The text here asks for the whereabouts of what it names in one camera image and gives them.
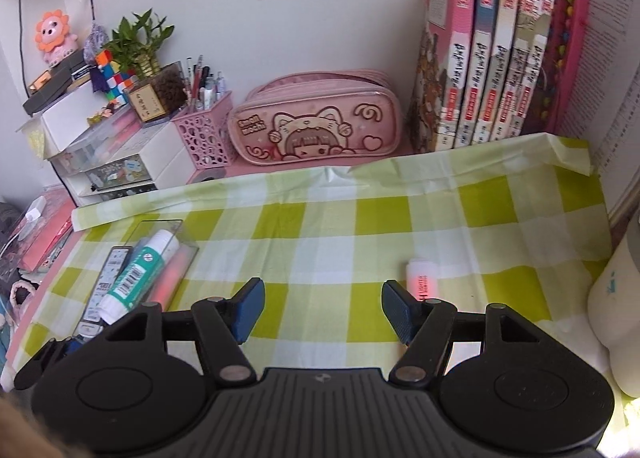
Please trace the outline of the black flat box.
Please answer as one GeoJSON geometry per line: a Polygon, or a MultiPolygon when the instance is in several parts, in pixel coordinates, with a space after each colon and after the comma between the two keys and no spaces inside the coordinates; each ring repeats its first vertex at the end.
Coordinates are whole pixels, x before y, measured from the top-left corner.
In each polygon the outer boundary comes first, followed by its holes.
{"type": "Polygon", "coordinates": [[[84,50],[79,49],[49,70],[50,78],[23,103],[29,117],[58,100],[76,81],[90,73],[84,50]]]}

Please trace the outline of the white drawer organizer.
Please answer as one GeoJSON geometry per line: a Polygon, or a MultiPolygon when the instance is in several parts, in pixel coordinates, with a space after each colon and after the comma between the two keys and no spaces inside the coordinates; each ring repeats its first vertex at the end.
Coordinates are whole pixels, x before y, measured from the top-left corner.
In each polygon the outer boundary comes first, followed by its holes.
{"type": "Polygon", "coordinates": [[[134,133],[104,163],[67,170],[61,155],[51,163],[78,207],[185,185],[195,174],[194,163],[172,122],[134,133]]]}

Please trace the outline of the printed paper stack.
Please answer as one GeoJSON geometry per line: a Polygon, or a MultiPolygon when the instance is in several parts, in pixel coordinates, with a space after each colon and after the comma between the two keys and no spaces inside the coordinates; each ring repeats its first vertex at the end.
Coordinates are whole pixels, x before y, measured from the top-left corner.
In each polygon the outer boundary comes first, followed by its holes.
{"type": "Polygon", "coordinates": [[[639,0],[589,0],[558,133],[589,143],[608,217],[616,222],[639,189],[639,0]]]}

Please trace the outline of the white cardboard box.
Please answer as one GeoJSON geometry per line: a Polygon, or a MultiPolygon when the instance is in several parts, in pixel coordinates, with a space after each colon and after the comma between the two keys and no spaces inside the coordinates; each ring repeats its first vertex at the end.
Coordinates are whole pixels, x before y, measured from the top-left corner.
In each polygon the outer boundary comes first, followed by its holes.
{"type": "Polygon", "coordinates": [[[90,82],[65,93],[17,129],[32,152],[48,159],[65,151],[89,128],[89,118],[106,106],[106,95],[94,92],[90,82]]]}

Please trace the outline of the rubik cube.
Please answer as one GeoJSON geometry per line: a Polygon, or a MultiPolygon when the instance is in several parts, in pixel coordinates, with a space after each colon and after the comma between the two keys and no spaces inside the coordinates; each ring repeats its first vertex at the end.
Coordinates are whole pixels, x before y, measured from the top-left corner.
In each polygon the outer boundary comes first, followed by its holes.
{"type": "Polygon", "coordinates": [[[116,106],[128,104],[128,91],[138,82],[133,70],[123,70],[108,50],[96,55],[96,66],[99,68],[105,83],[104,93],[107,101],[116,106]]]}

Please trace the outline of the white green glue stick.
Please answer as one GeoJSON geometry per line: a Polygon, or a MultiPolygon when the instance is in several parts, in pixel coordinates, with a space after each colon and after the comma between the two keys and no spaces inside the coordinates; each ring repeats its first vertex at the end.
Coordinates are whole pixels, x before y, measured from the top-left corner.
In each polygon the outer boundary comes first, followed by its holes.
{"type": "Polygon", "coordinates": [[[153,286],[155,279],[180,248],[168,230],[158,230],[137,252],[99,304],[101,319],[113,325],[131,312],[153,286]]]}

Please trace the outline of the pens in holder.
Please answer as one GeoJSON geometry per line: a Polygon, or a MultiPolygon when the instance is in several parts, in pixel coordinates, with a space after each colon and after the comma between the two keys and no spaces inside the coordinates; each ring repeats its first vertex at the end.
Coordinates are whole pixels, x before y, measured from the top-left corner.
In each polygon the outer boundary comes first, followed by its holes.
{"type": "Polygon", "coordinates": [[[186,106],[205,111],[220,102],[228,93],[227,80],[204,63],[203,55],[186,58],[186,106]]]}

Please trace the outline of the pink cartoon pencil case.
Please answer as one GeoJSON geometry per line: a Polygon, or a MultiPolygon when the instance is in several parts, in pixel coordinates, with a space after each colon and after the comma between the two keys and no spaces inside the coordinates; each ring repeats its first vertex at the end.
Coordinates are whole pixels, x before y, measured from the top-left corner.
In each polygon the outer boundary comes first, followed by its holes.
{"type": "Polygon", "coordinates": [[[379,70],[319,70],[255,88],[227,120],[247,163],[276,166],[392,154],[402,137],[398,97],[379,70]]]}

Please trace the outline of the green checkered tablecloth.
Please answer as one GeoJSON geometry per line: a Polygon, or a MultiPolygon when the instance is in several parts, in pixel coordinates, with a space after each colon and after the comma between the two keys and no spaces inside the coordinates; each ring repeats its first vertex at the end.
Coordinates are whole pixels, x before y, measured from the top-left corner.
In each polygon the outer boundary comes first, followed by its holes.
{"type": "Polygon", "coordinates": [[[438,295],[462,311],[502,302],[598,371],[589,289],[611,235],[587,145],[534,134],[369,165],[314,167],[192,184],[79,209],[78,240],[14,336],[2,382],[51,338],[69,336],[108,252],[153,220],[198,245],[172,307],[265,282],[245,351],[255,367],[393,365],[399,343],[381,286],[431,261],[438,295]]]}

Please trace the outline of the clear tray with pink books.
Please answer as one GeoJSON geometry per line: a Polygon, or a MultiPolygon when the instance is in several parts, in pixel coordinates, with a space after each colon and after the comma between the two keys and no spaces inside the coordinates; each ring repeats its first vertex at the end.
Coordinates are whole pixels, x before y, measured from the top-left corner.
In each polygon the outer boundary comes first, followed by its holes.
{"type": "Polygon", "coordinates": [[[72,231],[75,204],[62,186],[49,187],[21,212],[1,204],[1,279],[46,273],[72,231]]]}

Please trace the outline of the orange cap highlighter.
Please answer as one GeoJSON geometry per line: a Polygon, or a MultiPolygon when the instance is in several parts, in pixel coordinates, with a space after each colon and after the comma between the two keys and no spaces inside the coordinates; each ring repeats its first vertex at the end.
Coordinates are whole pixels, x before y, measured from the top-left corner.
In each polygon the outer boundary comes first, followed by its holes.
{"type": "Polygon", "coordinates": [[[406,266],[407,290],[418,301],[438,298],[438,274],[438,265],[433,261],[411,259],[406,266]]]}

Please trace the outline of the pink perforated pen holder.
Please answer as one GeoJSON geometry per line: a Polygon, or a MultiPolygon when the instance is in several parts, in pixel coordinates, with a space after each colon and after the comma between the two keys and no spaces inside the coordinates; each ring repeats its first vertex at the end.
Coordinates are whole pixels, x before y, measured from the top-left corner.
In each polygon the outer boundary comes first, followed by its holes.
{"type": "Polygon", "coordinates": [[[235,161],[227,125],[233,108],[231,96],[227,91],[207,110],[189,106],[171,119],[196,170],[224,168],[235,161]]]}

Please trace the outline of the pink abacus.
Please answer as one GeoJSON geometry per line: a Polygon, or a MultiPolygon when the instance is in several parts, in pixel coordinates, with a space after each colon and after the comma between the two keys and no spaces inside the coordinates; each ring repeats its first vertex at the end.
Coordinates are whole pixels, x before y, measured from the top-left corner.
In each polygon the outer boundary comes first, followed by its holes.
{"type": "Polygon", "coordinates": [[[558,130],[577,77],[590,0],[555,0],[544,60],[523,134],[558,130]]]}

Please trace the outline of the clear storage box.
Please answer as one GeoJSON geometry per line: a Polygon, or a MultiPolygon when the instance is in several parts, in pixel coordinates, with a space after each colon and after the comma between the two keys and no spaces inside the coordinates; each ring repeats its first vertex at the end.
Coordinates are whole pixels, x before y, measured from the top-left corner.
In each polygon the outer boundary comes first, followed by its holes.
{"type": "Polygon", "coordinates": [[[65,174],[76,174],[107,162],[141,129],[137,113],[129,106],[81,134],[50,162],[65,174]]]}

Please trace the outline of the pencil lead refill case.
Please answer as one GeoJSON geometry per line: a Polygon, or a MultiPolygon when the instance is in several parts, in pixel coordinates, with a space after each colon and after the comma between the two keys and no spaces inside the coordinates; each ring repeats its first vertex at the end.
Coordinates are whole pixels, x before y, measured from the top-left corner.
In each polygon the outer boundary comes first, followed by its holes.
{"type": "Polygon", "coordinates": [[[75,328],[75,338],[79,338],[81,341],[90,340],[102,331],[104,322],[100,316],[99,304],[113,286],[120,272],[126,267],[131,254],[131,246],[113,246],[111,248],[93,285],[85,310],[75,328]]]}

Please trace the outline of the pink cartoon book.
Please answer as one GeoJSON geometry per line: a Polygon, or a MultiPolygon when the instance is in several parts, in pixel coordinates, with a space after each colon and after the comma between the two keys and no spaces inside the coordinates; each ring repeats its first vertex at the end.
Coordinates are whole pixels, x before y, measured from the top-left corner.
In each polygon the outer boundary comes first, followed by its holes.
{"type": "Polygon", "coordinates": [[[454,147],[470,57],[474,0],[425,0],[416,79],[408,113],[418,153],[454,147]]]}

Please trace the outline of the pink highlighter pen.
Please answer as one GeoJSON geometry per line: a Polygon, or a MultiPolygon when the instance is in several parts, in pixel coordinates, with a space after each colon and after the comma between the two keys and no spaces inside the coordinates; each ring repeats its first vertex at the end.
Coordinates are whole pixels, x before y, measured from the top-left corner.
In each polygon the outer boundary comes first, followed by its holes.
{"type": "Polygon", "coordinates": [[[160,271],[148,296],[149,302],[160,304],[163,311],[170,307],[172,299],[194,259],[196,248],[181,244],[178,251],[160,271]]]}

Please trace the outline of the clear plastic organizer box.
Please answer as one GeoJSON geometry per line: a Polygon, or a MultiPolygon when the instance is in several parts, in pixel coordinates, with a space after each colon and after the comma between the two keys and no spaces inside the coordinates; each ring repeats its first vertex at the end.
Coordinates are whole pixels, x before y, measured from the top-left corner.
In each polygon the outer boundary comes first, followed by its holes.
{"type": "Polygon", "coordinates": [[[182,220],[139,222],[108,253],[73,337],[96,337],[142,302],[166,311],[197,253],[182,220]]]}

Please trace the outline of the cream spine book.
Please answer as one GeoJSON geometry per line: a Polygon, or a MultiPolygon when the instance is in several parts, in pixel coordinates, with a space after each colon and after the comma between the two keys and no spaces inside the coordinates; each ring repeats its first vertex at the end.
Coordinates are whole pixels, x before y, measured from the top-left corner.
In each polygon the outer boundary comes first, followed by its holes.
{"type": "Polygon", "coordinates": [[[473,144],[488,142],[498,113],[501,92],[509,67],[518,0],[498,0],[498,10],[492,36],[491,55],[487,68],[483,101],[480,104],[473,144]]]}

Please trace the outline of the lucky bamboo plant pot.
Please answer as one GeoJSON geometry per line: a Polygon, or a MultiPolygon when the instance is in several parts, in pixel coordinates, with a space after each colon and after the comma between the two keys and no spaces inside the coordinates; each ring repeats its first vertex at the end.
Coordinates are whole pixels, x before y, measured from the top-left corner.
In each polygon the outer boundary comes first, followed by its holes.
{"type": "Polygon", "coordinates": [[[160,64],[158,51],[174,33],[153,9],[122,18],[104,44],[120,69],[136,81],[125,90],[131,107],[145,125],[169,119],[186,105],[186,81],[179,62],[160,64]]]}

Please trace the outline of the pink lion figurine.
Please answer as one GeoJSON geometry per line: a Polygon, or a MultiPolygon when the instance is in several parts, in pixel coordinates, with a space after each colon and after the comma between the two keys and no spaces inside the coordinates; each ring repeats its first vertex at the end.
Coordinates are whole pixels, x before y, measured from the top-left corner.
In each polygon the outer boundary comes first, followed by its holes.
{"type": "Polygon", "coordinates": [[[70,30],[70,17],[60,9],[46,12],[36,25],[35,43],[50,68],[78,50],[77,39],[70,30]]]}

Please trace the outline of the purple tassel charm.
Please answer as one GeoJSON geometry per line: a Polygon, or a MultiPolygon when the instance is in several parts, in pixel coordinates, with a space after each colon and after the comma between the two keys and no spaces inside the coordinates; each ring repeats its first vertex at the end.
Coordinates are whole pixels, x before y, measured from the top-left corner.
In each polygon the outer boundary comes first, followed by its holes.
{"type": "Polygon", "coordinates": [[[108,35],[106,29],[96,20],[96,5],[94,0],[89,1],[91,15],[91,27],[84,43],[84,58],[89,66],[96,66],[96,57],[103,51],[107,44],[108,35]]]}

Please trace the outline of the white cup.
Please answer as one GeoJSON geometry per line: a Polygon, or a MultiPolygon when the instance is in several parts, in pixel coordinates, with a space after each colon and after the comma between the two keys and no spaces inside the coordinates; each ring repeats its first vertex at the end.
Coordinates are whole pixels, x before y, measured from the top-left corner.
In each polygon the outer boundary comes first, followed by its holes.
{"type": "Polygon", "coordinates": [[[589,324],[608,349],[617,386],[639,396],[639,224],[631,222],[588,297],[589,324]]]}

